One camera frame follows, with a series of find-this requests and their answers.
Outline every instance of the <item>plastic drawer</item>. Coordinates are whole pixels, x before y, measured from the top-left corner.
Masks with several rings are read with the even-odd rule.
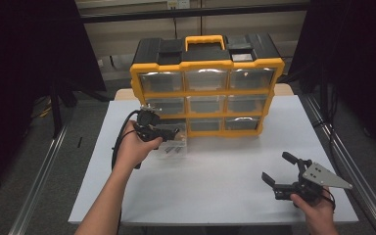
[[[189,113],[221,113],[225,96],[188,96]]]
[[[269,88],[273,74],[274,69],[233,70],[230,76],[230,89]]]
[[[221,90],[225,89],[227,70],[203,69],[185,72],[187,90]]]
[[[184,114],[184,98],[146,99],[151,107],[161,109],[160,114],[179,115]]]
[[[230,95],[227,98],[227,111],[231,113],[240,112],[262,112],[267,95]]]
[[[226,117],[225,130],[255,130],[260,117]]]
[[[139,73],[143,92],[182,91],[182,73],[180,71]]]
[[[185,158],[187,155],[187,131],[186,123],[158,124],[156,128],[173,131],[179,129],[174,140],[163,142],[158,150],[152,151],[159,159]]]
[[[219,131],[222,118],[190,118],[191,131]]]

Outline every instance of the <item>storage organizer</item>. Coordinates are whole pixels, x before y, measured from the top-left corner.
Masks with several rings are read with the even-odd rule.
[[[142,105],[188,136],[259,135],[284,63],[267,33],[139,42],[130,68]]]

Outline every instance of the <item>white tabletop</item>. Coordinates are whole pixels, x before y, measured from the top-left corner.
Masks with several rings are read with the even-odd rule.
[[[125,117],[138,101],[109,105],[93,156],[69,222],[79,223],[111,172],[112,147]],[[291,201],[277,201],[261,180],[265,171],[276,183],[298,180],[298,168],[283,160],[286,151],[301,159],[329,163],[297,96],[275,96],[259,137],[188,139],[183,159],[148,156],[133,170],[126,187],[124,225],[259,225],[305,221]],[[331,189],[337,222],[358,221],[342,189]]]

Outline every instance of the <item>gray floor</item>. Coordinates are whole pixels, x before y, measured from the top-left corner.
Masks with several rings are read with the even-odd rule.
[[[128,87],[128,81],[107,82],[108,92],[104,94],[114,97],[116,90]],[[72,234],[76,225],[67,223],[77,191],[94,149],[103,118],[108,108],[107,103],[95,101],[84,94],[77,94],[77,107],[73,110],[72,122],[67,130],[63,145],[54,161],[48,180],[40,195],[39,201],[30,219],[25,234]],[[35,108],[39,113],[45,103]],[[63,113],[67,108],[61,106]],[[316,119],[309,114],[312,121]],[[363,125],[346,107],[339,103],[335,118],[335,128],[343,139],[349,152],[355,158],[364,177],[376,192],[376,141],[364,135]],[[52,141],[51,113],[46,117],[38,117],[30,125],[28,135],[16,157],[9,163],[2,175],[0,187],[0,234],[8,234],[24,199],[41,167],[44,157]],[[319,127],[315,127],[325,151],[329,153],[326,136]],[[343,176],[351,181],[341,164]],[[367,216],[373,219],[367,206],[363,203],[356,190],[354,196],[367,211]],[[341,234],[375,234],[368,219],[358,204],[349,195],[360,222],[338,225]],[[122,227],[119,234],[205,234],[204,227]],[[304,224],[292,227],[247,226],[239,230],[240,234],[307,234]]]

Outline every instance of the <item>wire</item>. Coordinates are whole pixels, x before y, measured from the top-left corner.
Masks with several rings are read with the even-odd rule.
[[[173,26],[175,27],[175,39],[178,39],[178,33],[176,32],[176,18],[173,19]]]
[[[130,134],[132,132],[136,132],[136,130],[130,130],[129,132],[127,132],[123,136],[121,136],[121,139],[124,139],[124,137],[126,137],[126,135],[128,135],[128,134]]]
[[[329,194],[329,196],[331,196],[331,198],[328,198],[328,197],[325,197],[324,195],[320,195],[324,200],[330,202],[332,204],[332,211],[334,212],[335,211],[335,207],[337,207],[337,205],[335,204],[335,197],[334,195],[327,189],[325,188],[322,188],[323,191],[327,192]]]

